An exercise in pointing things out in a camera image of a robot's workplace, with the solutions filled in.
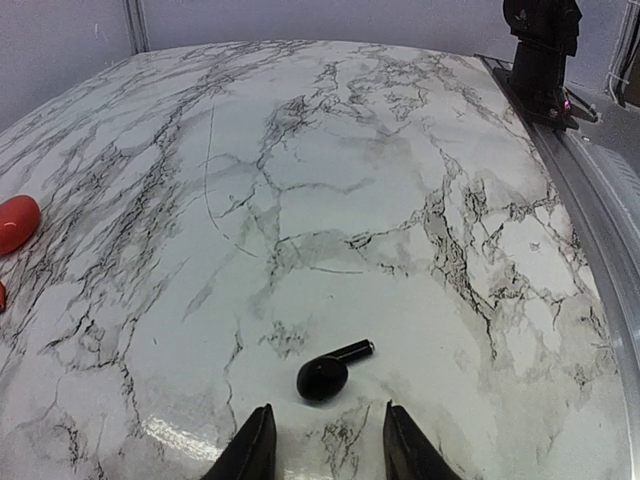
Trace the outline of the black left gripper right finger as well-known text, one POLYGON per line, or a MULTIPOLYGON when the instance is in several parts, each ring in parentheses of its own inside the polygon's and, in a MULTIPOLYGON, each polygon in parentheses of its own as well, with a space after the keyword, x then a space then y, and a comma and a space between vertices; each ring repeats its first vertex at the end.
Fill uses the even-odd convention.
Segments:
POLYGON ((407 410, 389 401, 383 425, 388 480, 461 480, 407 410))

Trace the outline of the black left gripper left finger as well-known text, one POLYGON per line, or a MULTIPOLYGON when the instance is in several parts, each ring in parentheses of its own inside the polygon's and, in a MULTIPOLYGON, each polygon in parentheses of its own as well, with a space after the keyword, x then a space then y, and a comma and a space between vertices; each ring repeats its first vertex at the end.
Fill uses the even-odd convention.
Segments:
POLYGON ((257 407, 201 480, 274 480, 277 428, 272 406, 257 407))

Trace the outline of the black earbud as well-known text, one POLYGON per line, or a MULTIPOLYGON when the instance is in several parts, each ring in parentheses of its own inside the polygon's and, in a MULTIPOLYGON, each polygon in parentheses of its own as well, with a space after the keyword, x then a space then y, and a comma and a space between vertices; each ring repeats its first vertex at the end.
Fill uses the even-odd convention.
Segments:
POLYGON ((371 357, 374 352, 374 343, 363 339, 307 361, 296 377, 298 394, 310 403, 332 399, 347 383, 348 366, 371 357))

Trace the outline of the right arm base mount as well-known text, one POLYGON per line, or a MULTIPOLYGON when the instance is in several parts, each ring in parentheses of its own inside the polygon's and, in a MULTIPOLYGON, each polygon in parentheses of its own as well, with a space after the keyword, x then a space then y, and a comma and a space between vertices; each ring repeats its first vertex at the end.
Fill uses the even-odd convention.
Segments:
POLYGON ((511 64, 481 55, 514 113, 528 130, 564 132, 596 123, 595 107, 565 87, 566 59, 577 52, 582 13, 574 1, 505 0, 503 17, 518 39, 511 64))

